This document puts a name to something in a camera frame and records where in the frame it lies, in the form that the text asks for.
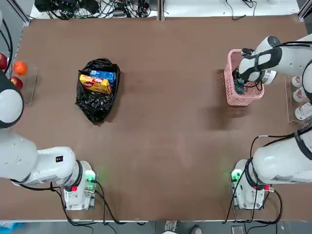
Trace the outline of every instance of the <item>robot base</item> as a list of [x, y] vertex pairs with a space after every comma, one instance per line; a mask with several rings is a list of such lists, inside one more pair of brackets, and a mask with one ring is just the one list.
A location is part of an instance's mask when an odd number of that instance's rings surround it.
[[[242, 173], [245, 169], [247, 160], [242, 159], [240, 160], [234, 170], [231, 173], [231, 191], [232, 194], [234, 192], [235, 187], [237, 186], [237, 182], [239, 178], [242, 176]], [[241, 178], [239, 185], [236, 189], [235, 196], [233, 199], [234, 209], [245, 209], [245, 210], [259, 210], [263, 206], [263, 199], [264, 199], [264, 189], [257, 191], [257, 198], [255, 199], [256, 190], [249, 185], [245, 174]]]
[[96, 174], [88, 162], [80, 161], [80, 163], [82, 179], [77, 190], [68, 192], [64, 189], [66, 210], [69, 211], [89, 210], [95, 207], [96, 183], [91, 183], [90, 180], [96, 180]]

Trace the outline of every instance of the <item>black plastic bag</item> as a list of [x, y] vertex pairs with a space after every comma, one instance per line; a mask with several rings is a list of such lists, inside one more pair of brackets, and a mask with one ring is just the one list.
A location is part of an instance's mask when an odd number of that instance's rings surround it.
[[[103, 94], [85, 89], [79, 80], [80, 74], [90, 75], [91, 70], [103, 72], [115, 72], [115, 83], [111, 85], [112, 92]], [[111, 63], [106, 58], [98, 58], [87, 63], [86, 67], [79, 71], [77, 82], [76, 105], [80, 107], [87, 118], [94, 124], [100, 125], [110, 112], [119, 87], [120, 69], [117, 64]]]

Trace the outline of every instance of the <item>metal frame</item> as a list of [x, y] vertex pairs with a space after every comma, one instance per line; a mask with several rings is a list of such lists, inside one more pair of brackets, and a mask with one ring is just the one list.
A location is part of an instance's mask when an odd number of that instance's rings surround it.
[[164, 0], [158, 0], [157, 20], [158, 21], [165, 21]]
[[6, 0], [13, 10], [15, 10], [16, 14], [24, 21], [24, 26], [28, 27], [30, 24], [30, 19], [26, 15], [26, 13], [23, 11], [23, 9], [20, 7], [20, 5], [15, 0]]
[[301, 9], [299, 10], [298, 16], [301, 21], [309, 15], [309, 12], [312, 10], [312, 0], [307, 0]]

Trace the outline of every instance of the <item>clear acrylic container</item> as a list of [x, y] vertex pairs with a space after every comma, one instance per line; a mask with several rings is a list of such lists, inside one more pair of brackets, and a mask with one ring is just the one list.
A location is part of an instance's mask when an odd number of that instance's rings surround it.
[[37, 80], [38, 69], [30, 61], [23, 61], [27, 65], [27, 73], [24, 76], [17, 75], [12, 69], [12, 76], [19, 78], [23, 82], [21, 94], [24, 98], [24, 103], [30, 105], [33, 100], [35, 84]]
[[286, 88], [286, 102], [287, 102], [287, 114], [288, 114], [288, 123], [296, 122], [300, 124], [305, 124], [309, 122], [312, 117], [308, 117], [305, 120], [299, 120], [295, 116], [295, 111], [298, 107], [301, 107], [304, 102], [297, 102], [293, 99], [293, 93], [298, 89], [292, 84], [293, 76], [285, 75], [285, 88]]

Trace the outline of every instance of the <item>shoe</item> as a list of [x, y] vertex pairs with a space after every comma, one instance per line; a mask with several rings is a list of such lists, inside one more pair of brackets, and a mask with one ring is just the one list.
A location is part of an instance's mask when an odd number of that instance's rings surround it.
[[199, 226], [194, 226], [190, 234], [201, 234], [201, 228]]

